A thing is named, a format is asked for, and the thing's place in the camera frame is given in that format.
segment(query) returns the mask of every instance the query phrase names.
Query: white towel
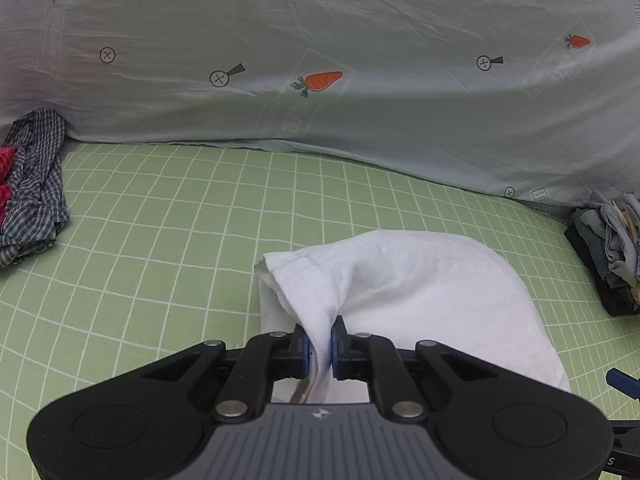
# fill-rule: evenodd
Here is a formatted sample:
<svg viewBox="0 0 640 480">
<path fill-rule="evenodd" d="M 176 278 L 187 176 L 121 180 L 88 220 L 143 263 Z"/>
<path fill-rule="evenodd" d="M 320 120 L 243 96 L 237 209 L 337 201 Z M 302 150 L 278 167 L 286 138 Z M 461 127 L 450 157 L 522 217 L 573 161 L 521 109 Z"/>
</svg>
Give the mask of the white towel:
<svg viewBox="0 0 640 480">
<path fill-rule="evenodd" d="M 331 327 L 386 336 L 412 349 L 433 339 L 569 391 L 562 363 L 515 270 L 471 238 L 373 231 L 258 263 L 262 331 L 306 331 L 313 349 L 306 402 L 366 402 L 366 385 L 330 380 Z M 295 382 L 281 381 L 274 400 Z"/>
</svg>

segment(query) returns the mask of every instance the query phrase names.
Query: checkered cloth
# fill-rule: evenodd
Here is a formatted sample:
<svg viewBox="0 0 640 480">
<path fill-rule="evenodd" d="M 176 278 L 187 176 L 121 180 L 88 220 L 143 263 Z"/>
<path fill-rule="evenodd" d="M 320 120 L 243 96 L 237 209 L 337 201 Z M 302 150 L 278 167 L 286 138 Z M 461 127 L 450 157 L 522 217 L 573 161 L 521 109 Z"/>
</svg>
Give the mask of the checkered cloth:
<svg viewBox="0 0 640 480">
<path fill-rule="evenodd" d="M 6 178 L 11 198 L 0 226 L 0 267 L 51 247 L 69 220 L 60 163 L 64 138 L 62 117 L 38 108 L 15 121 L 2 144 L 17 149 Z"/>
</svg>

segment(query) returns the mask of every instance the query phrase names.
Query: red cloth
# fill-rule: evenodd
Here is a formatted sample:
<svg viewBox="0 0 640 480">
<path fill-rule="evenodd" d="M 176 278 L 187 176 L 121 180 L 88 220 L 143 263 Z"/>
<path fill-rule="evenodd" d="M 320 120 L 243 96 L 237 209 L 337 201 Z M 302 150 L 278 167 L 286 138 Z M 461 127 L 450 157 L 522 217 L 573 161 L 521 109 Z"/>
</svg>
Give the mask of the red cloth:
<svg viewBox="0 0 640 480">
<path fill-rule="evenodd" d="M 0 225 L 4 221 L 6 203 L 11 198 L 11 187 L 4 182 L 14 164 L 15 146 L 0 148 Z"/>
</svg>

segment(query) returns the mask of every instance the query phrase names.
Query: green checkered surface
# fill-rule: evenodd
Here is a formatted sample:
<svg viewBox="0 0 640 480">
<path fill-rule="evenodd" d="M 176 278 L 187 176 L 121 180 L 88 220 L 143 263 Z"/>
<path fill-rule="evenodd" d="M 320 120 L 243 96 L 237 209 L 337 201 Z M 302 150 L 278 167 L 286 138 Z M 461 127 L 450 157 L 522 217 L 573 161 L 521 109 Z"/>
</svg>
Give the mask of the green checkered surface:
<svg viewBox="0 0 640 480">
<path fill-rule="evenodd" d="M 518 203 L 328 156 L 200 146 L 83 144 L 64 179 L 72 218 L 59 242 L 0 272 L 2 480 L 37 478 L 25 434 L 48 402 L 203 339 L 237 347 L 257 334 L 262 254 L 377 228 L 497 251 L 573 391 L 611 418 L 639 415 L 604 375 L 640 374 L 640 319 L 608 317 L 564 226 Z"/>
</svg>

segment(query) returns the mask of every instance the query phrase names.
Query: white cloth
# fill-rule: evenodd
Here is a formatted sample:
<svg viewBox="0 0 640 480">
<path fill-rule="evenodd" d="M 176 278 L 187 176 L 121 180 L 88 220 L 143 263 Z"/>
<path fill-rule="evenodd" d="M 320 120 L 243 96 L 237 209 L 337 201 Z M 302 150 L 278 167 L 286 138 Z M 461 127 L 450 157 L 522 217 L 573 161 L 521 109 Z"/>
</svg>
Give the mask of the white cloth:
<svg viewBox="0 0 640 480">
<path fill-rule="evenodd" d="M 558 354 L 515 270 L 471 238 L 373 231 L 334 244 L 268 253 L 257 266 L 262 331 L 299 323 L 312 347 L 306 402 L 363 402 L 357 381 L 330 386 L 331 327 L 414 348 L 433 339 L 569 391 Z M 294 384 L 276 384 L 286 400 Z"/>
</svg>

